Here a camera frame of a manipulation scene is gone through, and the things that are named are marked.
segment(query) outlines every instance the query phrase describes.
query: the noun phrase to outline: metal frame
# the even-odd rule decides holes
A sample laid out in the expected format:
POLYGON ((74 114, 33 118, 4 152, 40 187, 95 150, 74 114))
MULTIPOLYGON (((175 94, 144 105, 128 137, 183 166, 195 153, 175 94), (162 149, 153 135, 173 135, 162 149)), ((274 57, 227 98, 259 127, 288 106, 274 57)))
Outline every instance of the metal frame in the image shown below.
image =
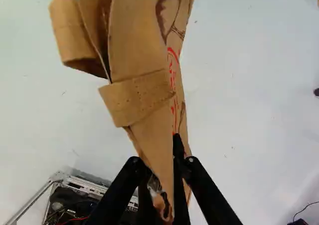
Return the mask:
MULTIPOLYGON (((62 171, 58 171, 53 174, 48 181, 32 196, 7 222, 3 225, 16 225, 17 221, 29 210, 29 208, 49 189, 51 194, 59 186, 68 187, 75 191, 82 191, 95 196, 97 199, 101 199, 105 192, 108 190, 107 187, 98 185, 96 183, 81 179, 75 176, 68 175, 62 171)), ((48 201, 46 206, 46 212, 43 218, 43 222, 46 219, 46 215, 49 209, 50 202, 48 201)), ((138 209, 138 198, 132 196, 127 206, 128 210, 137 211, 138 209)))

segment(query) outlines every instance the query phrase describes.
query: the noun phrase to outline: black cable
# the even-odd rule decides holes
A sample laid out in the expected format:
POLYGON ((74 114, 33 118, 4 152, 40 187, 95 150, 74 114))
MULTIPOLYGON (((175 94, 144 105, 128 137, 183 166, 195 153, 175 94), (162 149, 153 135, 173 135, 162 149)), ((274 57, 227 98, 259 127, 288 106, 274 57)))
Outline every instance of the black cable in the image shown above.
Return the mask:
POLYGON ((313 202, 313 203, 311 203, 311 204, 308 204, 307 206, 304 207, 304 209, 302 209, 301 211, 297 212, 297 213, 294 215, 294 217, 293 217, 293 222, 295 221, 295 217, 296 217, 297 214, 299 214, 299 213, 303 212, 304 210, 306 210, 306 208, 309 207, 310 205, 312 205, 312 204, 318 204, 318 203, 319 203, 319 201, 313 202))

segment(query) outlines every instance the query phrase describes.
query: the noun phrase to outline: cardboard strap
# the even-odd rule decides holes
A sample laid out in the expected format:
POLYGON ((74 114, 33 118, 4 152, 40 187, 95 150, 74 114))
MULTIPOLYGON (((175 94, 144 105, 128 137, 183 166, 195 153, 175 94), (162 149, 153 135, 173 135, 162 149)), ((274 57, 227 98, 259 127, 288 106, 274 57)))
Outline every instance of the cardboard strap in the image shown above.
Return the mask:
POLYGON ((99 91, 116 127, 142 120, 175 95, 164 69, 103 86, 99 91))

